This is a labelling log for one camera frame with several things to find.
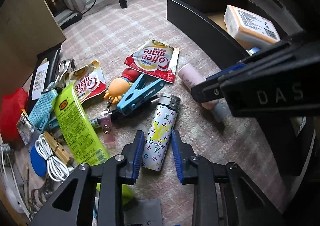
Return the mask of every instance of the barcode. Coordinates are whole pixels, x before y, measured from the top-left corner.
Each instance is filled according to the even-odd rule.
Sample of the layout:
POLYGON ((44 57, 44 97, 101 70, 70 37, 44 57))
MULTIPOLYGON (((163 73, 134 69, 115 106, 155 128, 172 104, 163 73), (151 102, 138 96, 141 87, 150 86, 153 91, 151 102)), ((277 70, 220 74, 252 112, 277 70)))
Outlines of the barcode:
POLYGON ((98 161, 100 164, 106 162, 106 157, 101 149, 98 149, 95 154, 97 155, 98 161))
POLYGON ((276 37, 276 34, 270 30, 267 30, 267 29, 264 29, 266 34, 270 37, 270 38, 273 38, 273 39, 277 39, 276 37))

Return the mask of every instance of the red object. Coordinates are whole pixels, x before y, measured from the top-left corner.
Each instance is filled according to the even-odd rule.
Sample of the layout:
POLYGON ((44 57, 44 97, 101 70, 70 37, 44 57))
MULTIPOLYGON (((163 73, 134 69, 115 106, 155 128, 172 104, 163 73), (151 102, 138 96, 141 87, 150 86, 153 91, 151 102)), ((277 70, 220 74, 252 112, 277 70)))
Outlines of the red object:
POLYGON ((131 82, 136 81, 136 79, 139 77, 140 73, 137 70, 131 69, 131 68, 126 68, 123 72, 122 72, 122 76, 126 79, 128 79, 131 82))
POLYGON ((18 88, 11 95, 4 95, 2 98, 0 114, 0 130, 4 143, 20 140, 16 124, 21 115, 21 109, 25 109, 28 100, 28 93, 18 88))

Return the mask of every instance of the orange oval logo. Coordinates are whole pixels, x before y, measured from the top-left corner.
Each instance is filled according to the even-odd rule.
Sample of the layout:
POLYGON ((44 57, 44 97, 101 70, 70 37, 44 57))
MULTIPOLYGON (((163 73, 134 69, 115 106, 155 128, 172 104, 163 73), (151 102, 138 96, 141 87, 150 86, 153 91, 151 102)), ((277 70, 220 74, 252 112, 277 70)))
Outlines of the orange oval logo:
POLYGON ((62 111, 65 107, 68 105, 68 100, 64 100, 62 103, 59 105, 59 110, 62 111))

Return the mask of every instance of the white label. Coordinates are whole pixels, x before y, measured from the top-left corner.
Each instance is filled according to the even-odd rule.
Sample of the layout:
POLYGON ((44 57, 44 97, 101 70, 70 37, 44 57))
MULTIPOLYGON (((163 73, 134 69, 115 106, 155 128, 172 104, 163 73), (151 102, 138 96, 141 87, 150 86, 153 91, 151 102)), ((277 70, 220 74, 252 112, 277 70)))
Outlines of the white label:
POLYGON ((241 25, 249 30, 258 32, 271 39, 279 41, 279 35, 272 22, 251 12, 235 8, 236 15, 241 25))
POLYGON ((36 77, 33 82, 33 88, 32 88, 32 95, 31 95, 32 100, 39 99, 41 96, 41 92, 44 90, 44 82, 45 82, 45 77, 47 75, 48 67, 49 67, 49 61, 40 65, 37 69, 36 77))

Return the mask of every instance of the coiled white cable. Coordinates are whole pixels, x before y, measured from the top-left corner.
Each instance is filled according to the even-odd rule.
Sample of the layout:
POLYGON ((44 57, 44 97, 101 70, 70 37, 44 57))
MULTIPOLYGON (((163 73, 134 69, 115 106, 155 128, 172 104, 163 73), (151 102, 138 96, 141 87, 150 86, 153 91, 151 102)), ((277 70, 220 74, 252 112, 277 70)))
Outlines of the coiled white cable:
POLYGON ((35 148, 38 154, 47 161, 48 175, 53 181, 63 182, 70 175, 67 166, 53 154, 43 134, 40 134, 36 140, 35 148))

